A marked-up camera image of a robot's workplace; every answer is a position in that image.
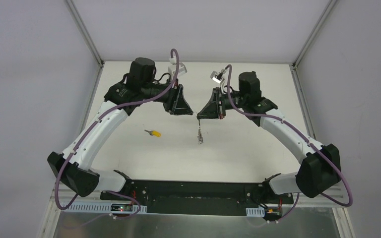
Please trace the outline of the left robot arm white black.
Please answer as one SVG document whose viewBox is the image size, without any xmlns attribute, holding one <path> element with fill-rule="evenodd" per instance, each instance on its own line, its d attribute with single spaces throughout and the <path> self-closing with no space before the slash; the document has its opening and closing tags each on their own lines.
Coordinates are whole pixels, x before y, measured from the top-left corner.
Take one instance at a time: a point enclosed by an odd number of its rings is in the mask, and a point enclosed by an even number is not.
<svg viewBox="0 0 381 238">
<path fill-rule="evenodd" d="M 126 176 L 116 171 L 95 170 L 92 163 L 114 130 L 144 103 L 159 102 L 170 115 L 191 116 L 193 110 L 184 99 L 184 87 L 177 78 L 186 71 L 183 63 L 172 58 L 169 79 L 160 83 L 155 79 L 155 62 L 136 58 L 121 82 L 109 88 L 87 128 L 62 152 L 48 156 L 55 177 L 81 197 L 96 190 L 109 190 L 118 200 L 127 200 L 131 186 L 126 184 Z"/>
</svg>

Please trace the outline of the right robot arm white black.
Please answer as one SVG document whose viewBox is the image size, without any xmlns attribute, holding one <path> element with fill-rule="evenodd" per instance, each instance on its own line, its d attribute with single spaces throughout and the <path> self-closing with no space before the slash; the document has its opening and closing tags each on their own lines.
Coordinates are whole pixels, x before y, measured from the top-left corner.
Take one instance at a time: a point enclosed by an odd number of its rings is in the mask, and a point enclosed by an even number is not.
<svg viewBox="0 0 381 238">
<path fill-rule="evenodd" d="M 239 75 L 239 89 L 226 88 L 225 70 L 214 71 L 211 79 L 219 83 L 214 87 L 208 103 L 197 113 L 197 119 L 223 119 L 227 110 L 241 109 L 256 126 L 271 133 L 297 159 L 298 171 L 277 174 L 267 178 L 262 198 L 274 203 L 285 193 L 302 193 L 314 198 L 340 182 L 335 169 L 340 168 L 339 150 L 295 132 L 278 106 L 262 96 L 260 80 L 254 71 Z"/>
</svg>

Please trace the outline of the silver keyring with clips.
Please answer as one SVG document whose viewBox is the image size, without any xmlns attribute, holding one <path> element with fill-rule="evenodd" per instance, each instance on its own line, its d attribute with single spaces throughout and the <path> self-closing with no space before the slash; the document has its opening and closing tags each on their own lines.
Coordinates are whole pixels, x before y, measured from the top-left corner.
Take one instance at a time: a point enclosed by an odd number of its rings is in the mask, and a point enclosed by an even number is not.
<svg viewBox="0 0 381 238">
<path fill-rule="evenodd" d="M 202 129 L 201 129 L 201 122 L 200 122 L 200 115 L 197 113 L 196 115 L 197 122 L 198 122 L 198 131 L 197 131 L 197 144 L 201 145 L 204 142 L 203 135 L 202 135 Z"/>
</svg>

